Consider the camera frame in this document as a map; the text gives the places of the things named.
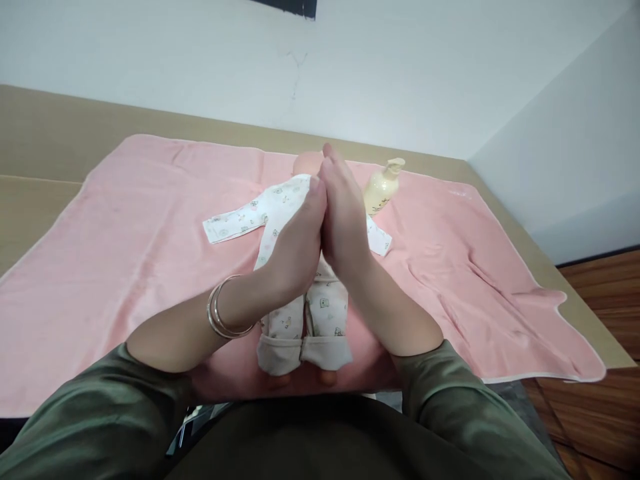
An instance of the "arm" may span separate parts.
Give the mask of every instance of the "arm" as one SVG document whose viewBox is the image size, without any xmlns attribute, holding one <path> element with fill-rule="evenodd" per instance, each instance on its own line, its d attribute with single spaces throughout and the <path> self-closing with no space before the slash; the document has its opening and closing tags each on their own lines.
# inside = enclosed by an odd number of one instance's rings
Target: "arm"
<svg viewBox="0 0 640 480">
<path fill-rule="evenodd" d="M 342 158 L 325 145 L 323 251 L 364 322 L 393 355 L 405 413 L 474 458 L 497 478 L 568 478 L 529 428 L 456 354 L 427 312 L 366 247 L 364 206 Z"/>
<path fill-rule="evenodd" d="M 528 426 L 471 372 L 448 341 L 434 351 L 393 360 L 403 383 L 404 413 L 496 478 L 569 478 Z"/>
<path fill-rule="evenodd" d="M 324 185 L 315 179 L 267 264 L 220 291 L 227 328 L 245 330 L 307 290 L 320 256 L 325 207 Z M 227 342 L 209 326 L 209 294 L 154 315 L 126 344 L 60 387 L 2 454 L 0 477 L 150 476 L 190 400 L 190 379 L 175 372 L 191 369 Z"/>
<path fill-rule="evenodd" d="M 402 291 L 369 251 L 362 193 L 342 157 L 326 144 L 319 176 L 327 189 L 324 256 L 364 322 L 393 355 L 417 355 L 442 343 L 433 317 Z"/>
<path fill-rule="evenodd" d="M 392 355 L 417 355 L 442 343 L 442 330 L 433 317 L 371 255 L 358 272 L 345 275 L 343 283 L 368 328 Z"/>
</svg>

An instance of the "beige table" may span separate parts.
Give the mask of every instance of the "beige table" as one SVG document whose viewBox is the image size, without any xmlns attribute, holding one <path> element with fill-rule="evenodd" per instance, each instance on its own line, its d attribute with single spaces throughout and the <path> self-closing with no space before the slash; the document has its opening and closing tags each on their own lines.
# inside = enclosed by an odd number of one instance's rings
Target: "beige table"
<svg viewBox="0 0 640 480">
<path fill-rule="evenodd" d="M 0 85 L 0 274 L 50 228 L 88 172 L 124 138 L 135 133 L 284 153 L 318 150 L 330 140 L 350 160 L 382 165 L 390 158 L 402 157 L 407 161 L 407 170 L 473 185 L 537 282 L 566 292 L 568 298 L 560 312 L 587 338 L 606 366 L 635 366 L 527 232 L 462 160 L 6 85 Z"/>
</svg>

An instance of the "lotion bottle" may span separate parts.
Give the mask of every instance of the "lotion bottle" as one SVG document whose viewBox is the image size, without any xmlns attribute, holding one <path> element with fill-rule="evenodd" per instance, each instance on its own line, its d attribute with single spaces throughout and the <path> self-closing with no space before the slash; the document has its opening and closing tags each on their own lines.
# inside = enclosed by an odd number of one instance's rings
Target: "lotion bottle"
<svg viewBox="0 0 640 480">
<path fill-rule="evenodd" d="M 401 158 L 388 160 L 384 170 L 371 174 L 364 192 L 365 210 L 368 215 L 374 216 L 391 200 L 398 190 L 398 174 L 404 164 L 405 161 Z"/>
</svg>

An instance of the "onesie foot cuff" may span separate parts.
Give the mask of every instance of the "onesie foot cuff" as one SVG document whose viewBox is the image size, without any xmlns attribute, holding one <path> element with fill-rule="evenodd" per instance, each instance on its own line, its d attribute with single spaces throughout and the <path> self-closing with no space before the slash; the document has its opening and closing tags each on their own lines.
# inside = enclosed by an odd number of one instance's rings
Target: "onesie foot cuff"
<svg viewBox="0 0 640 480">
<path fill-rule="evenodd" d="M 305 337 L 301 359 L 329 371 L 353 361 L 346 337 Z"/>
<path fill-rule="evenodd" d="M 300 366 L 302 340 L 274 339 L 260 336 L 258 342 L 258 365 L 268 374 L 279 377 Z"/>
</svg>

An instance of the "doll head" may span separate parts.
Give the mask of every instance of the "doll head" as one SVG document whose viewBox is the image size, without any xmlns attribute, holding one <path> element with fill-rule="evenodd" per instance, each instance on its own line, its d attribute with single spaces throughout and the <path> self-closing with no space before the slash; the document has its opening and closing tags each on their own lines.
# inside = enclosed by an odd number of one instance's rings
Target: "doll head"
<svg viewBox="0 0 640 480">
<path fill-rule="evenodd" d="M 322 152 L 302 152 L 293 162 L 293 176 L 306 173 L 317 175 L 324 156 Z"/>
</svg>

